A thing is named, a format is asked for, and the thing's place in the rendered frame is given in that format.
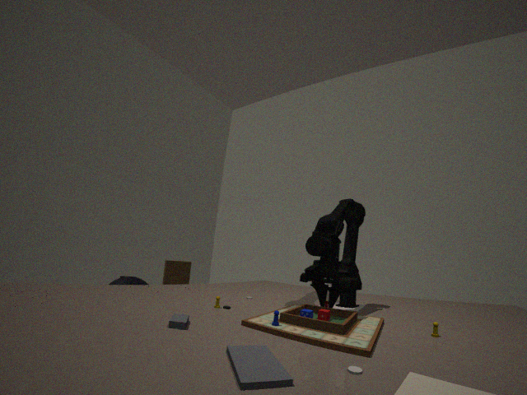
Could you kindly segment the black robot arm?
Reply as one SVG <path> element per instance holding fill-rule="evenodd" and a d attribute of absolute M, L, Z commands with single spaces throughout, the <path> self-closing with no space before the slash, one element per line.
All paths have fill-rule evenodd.
<path fill-rule="evenodd" d="M 338 307 L 356 308 L 359 306 L 356 304 L 356 290 L 362 289 L 362 283 L 359 269 L 356 266 L 356 252 L 359 227 L 362 225 L 365 215 L 365 208 L 360 203 L 351 198 L 343 199 L 329 215 L 319 219 L 315 230 L 312 231 L 312 236 L 305 244 L 307 253 L 312 256 L 339 258 L 340 244 L 342 243 L 339 236 L 344 229 L 343 221 L 347 222 L 343 260 L 341 261 L 342 264 L 338 265 L 338 274 L 341 275 L 341 278 L 358 278 L 360 288 L 343 290 L 339 304 L 335 305 Z M 330 274 L 330 270 L 328 263 L 318 263 L 318 260 L 314 260 L 313 265 L 305 268 L 306 280 L 321 281 L 322 278 Z"/>

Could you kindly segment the blue pawn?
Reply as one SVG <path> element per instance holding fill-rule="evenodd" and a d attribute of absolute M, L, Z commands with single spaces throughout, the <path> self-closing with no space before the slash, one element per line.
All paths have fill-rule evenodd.
<path fill-rule="evenodd" d="M 274 311 L 274 318 L 273 318 L 273 322 L 272 322 L 273 326 L 279 326 L 278 315 L 279 315 L 279 312 L 277 310 Z"/>

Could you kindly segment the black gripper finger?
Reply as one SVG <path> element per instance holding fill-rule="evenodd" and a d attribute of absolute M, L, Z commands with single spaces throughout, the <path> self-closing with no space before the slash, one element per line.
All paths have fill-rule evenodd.
<path fill-rule="evenodd" d="M 329 308 L 333 308 L 333 306 L 335 305 L 338 297 L 341 295 L 342 291 L 346 290 L 346 289 L 333 288 L 333 287 L 327 287 L 327 288 L 329 290 L 329 305 L 328 305 L 328 307 Z"/>
<path fill-rule="evenodd" d="M 328 288 L 329 285 L 324 285 L 324 286 L 317 286 L 317 285 L 313 285 L 313 284 L 310 284 L 311 286 L 313 286 L 313 288 L 317 291 L 317 296 L 319 298 L 319 302 L 320 302 L 320 306 L 321 307 L 324 307 L 325 305 L 325 301 L 326 301 L 326 295 L 328 293 Z"/>

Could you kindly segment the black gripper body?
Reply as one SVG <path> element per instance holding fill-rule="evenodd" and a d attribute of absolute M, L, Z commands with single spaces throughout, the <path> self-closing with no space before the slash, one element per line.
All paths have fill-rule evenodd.
<path fill-rule="evenodd" d="M 351 277 L 341 278 L 341 275 L 338 274 L 338 265 L 342 264 L 342 262 L 339 262 L 338 259 L 339 258 L 320 257 L 320 260 L 318 260 L 318 263 L 323 263 L 323 262 L 328 263 L 331 268 L 330 274 L 322 278 L 321 281 L 309 280 L 309 281 L 312 281 L 311 284 L 317 285 L 317 286 L 324 286 L 324 283 L 328 283 L 328 284 L 332 283 L 331 287 L 333 288 L 359 289 L 360 281 L 358 280 L 358 278 L 351 278 Z M 301 274 L 300 281 L 308 282 L 306 280 L 305 273 Z"/>

